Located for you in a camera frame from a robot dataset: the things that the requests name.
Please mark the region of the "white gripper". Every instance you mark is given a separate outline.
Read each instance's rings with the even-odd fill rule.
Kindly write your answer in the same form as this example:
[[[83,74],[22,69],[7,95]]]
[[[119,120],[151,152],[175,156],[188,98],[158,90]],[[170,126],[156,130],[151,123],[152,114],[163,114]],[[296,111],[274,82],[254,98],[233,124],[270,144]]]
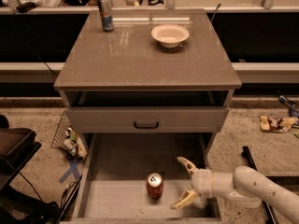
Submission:
[[[170,205],[173,210],[179,210],[196,201],[196,205],[200,208],[207,207],[207,199],[213,197],[213,173],[208,169],[197,169],[197,167],[188,159],[184,157],[177,157],[187,173],[192,176],[191,190],[185,189],[180,197]]]

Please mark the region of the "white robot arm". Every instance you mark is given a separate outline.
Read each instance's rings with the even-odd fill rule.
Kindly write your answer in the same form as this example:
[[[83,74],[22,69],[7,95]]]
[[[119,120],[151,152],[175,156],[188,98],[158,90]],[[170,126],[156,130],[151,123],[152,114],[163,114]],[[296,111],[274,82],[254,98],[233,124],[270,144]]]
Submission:
[[[233,173],[199,169],[184,157],[178,161],[191,178],[191,189],[185,189],[170,208],[179,210],[196,198],[211,195],[246,208],[256,208],[262,202],[277,209],[292,224],[299,224],[299,196],[248,166],[238,166]]]

